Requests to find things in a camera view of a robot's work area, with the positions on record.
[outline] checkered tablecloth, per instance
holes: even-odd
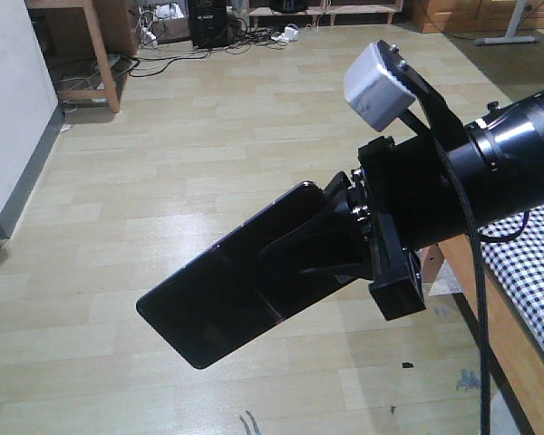
[[[509,217],[481,232],[504,236],[520,227],[522,217]],[[509,243],[482,244],[486,264],[526,321],[544,351],[544,206],[531,211],[528,226]]]

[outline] baseboard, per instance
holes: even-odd
[[[10,238],[14,232],[16,222],[18,222],[30,192],[32,192],[34,184],[43,170],[46,158],[51,152],[63,122],[64,114],[59,104],[54,109],[53,116],[46,124],[46,128],[36,144],[32,156],[0,213],[0,239]]]

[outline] smartphone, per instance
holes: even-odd
[[[277,274],[261,255],[328,201],[300,183],[144,295],[137,311],[193,367],[210,366],[354,280]]]

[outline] computer tower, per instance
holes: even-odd
[[[232,41],[226,0],[188,0],[189,32],[194,47],[225,47]]]

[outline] wooden floor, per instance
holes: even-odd
[[[356,282],[205,371],[134,308],[298,181],[357,166],[376,133],[343,75],[381,38],[465,121],[506,100],[444,36],[372,25],[174,63],[130,78],[114,117],[67,116],[0,249],[0,435],[242,434],[245,410],[264,435],[477,433],[479,391],[457,388],[477,349],[449,296],[387,323]]]

